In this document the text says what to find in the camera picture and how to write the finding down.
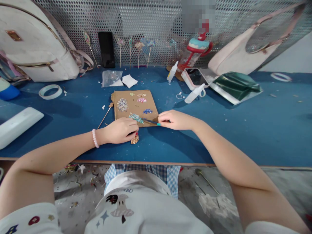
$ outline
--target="black smartphone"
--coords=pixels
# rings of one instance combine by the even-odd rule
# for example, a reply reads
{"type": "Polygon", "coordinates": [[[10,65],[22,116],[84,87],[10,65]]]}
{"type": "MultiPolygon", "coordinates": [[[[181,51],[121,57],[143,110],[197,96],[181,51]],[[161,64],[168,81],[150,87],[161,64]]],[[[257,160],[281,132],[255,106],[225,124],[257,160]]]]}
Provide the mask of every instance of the black smartphone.
{"type": "Polygon", "coordinates": [[[204,75],[198,68],[186,68],[185,71],[187,72],[188,76],[190,77],[194,85],[198,86],[202,84],[208,85],[204,75]]]}
{"type": "Polygon", "coordinates": [[[112,32],[99,32],[102,61],[104,68],[115,68],[114,42],[112,32]]]}

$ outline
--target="perforated metal panel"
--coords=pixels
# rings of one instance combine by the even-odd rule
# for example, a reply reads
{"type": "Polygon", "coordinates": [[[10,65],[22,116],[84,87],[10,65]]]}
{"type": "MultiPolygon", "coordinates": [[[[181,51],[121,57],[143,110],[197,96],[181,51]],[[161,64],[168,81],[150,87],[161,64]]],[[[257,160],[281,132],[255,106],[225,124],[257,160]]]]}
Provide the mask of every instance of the perforated metal panel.
{"type": "MultiPolygon", "coordinates": [[[[150,65],[172,65],[181,56],[194,33],[182,32],[182,10],[179,0],[35,0],[47,9],[62,25],[77,49],[85,51],[92,58],[89,46],[84,41],[83,32],[91,37],[91,47],[98,63],[101,63],[98,32],[109,31],[114,34],[116,66],[119,64],[120,51],[118,39],[126,44],[122,47],[121,63],[129,64],[130,38],[133,44],[141,40],[146,44],[155,40],[151,49],[150,65]]],[[[262,16],[299,1],[286,0],[216,0],[216,29],[207,34],[214,48],[196,63],[206,67],[212,56],[237,35],[248,29],[262,16]]],[[[312,31],[312,3],[308,1],[303,16],[298,21],[291,36],[265,63],[279,55],[296,41],[312,31]]],[[[246,49],[252,52],[268,42],[279,38],[288,26],[293,11],[289,11],[264,22],[248,42],[246,49]]],[[[149,47],[140,52],[140,64],[146,64],[149,47]]],[[[131,64],[137,65],[138,50],[131,50],[131,64]]]]}

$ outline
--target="table edge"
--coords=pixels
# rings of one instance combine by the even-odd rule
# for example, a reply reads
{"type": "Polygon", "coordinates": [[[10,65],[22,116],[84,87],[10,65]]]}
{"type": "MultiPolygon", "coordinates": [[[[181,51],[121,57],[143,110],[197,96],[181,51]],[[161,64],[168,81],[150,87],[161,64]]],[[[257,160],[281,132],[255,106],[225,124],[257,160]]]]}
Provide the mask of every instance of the table edge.
{"type": "MultiPolygon", "coordinates": [[[[6,158],[0,157],[0,160],[7,161],[16,161],[19,158],[6,158]]],[[[178,165],[178,166],[213,166],[216,167],[213,163],[176,163],[176,162],[136,162],[136,161],[110,161],[110,160],[73,160],[73,163],[101,163],[101,164],[151,164],[151,165],[178,165]]],[[[261,168],[278,168],[278,169],[299,169],[299,170],[311,170],[312,167],[285,167],[285,166],[260,166],[261,168]]]]}

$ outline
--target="white t-shirt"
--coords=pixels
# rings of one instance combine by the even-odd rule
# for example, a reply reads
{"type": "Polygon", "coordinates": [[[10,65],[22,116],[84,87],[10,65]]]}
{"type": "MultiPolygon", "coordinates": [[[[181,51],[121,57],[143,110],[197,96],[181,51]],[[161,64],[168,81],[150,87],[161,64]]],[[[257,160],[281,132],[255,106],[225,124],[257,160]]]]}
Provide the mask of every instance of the white t-shirt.
{"type": "MultiPolygon", "coordinates": [[[[62,232],[58,226],[56,207],[51,203],[37,203],[0,220],[0,233],[62,232]]],[[[84,233],[213,234],[182,202],[172,198],[161,179],[144,171],[124,172],[110,182],[84,233]]],[[[269,222],[251,223],[245,233],[298,234],[269,222]]]]}

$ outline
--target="plaid shorts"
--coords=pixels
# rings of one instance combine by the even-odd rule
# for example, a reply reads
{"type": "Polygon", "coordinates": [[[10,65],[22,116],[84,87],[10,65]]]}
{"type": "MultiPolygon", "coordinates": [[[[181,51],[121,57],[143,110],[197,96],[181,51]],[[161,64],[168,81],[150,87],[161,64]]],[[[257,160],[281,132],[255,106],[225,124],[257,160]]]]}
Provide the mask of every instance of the plaid shorts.
{"type": "Polygon", "coordinates": [[[147,171],[160,178],[171,191],[172,197],[178,199],[178,176],[181,166],[139,165],[139,164],[112,164],[105,173],[106,188],[117,175],[127,171],[147,171]]]}

